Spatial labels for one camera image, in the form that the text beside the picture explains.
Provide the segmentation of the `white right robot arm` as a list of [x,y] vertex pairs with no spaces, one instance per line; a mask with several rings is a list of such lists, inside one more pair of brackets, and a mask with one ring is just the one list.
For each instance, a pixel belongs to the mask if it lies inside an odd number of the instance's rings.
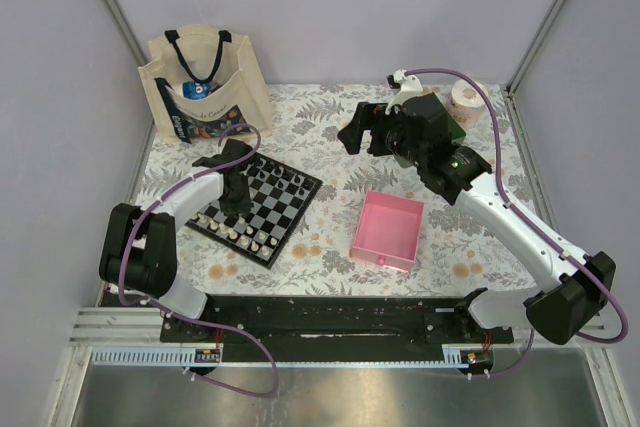
[[481,223],[526,268],[535,288],[510,292],[478,289],[455,318],[455,330],[475,343],[497,327],[531,327],[546,340],[564,345],[607,304],[616,265],[559,234],[498,189],[492,164],[454,141],[449,115],[436,95],[403,104],[361,102],[337,135],[350,155],[359,153],[364,133],[372,156],[394,155],[415,167],[432,193]]

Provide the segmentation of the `black white chess board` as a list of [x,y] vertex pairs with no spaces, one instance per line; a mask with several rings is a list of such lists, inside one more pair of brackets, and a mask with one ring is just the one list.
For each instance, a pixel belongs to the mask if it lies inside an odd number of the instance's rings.
[[242,171],[252,210],[232,218],[215,200],[187,222],[192,230],[269,269],[275,263],[322,181],[257,153]]

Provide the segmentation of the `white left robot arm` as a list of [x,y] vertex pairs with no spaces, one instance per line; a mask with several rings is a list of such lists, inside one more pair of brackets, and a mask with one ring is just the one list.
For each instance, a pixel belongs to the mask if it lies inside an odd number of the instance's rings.
[[252,209],[247,177],[255,151],[228,140],[221,153],[195,161],[186,177],[147,207],[121,203],[110,214],[99,263],[100,278],[158,302],[184,317],[182,330],[196,342],[216,333],[217,319],[205,310],[207,295],[178,273],[176,234],[210,203],[217,201],[232,219]]

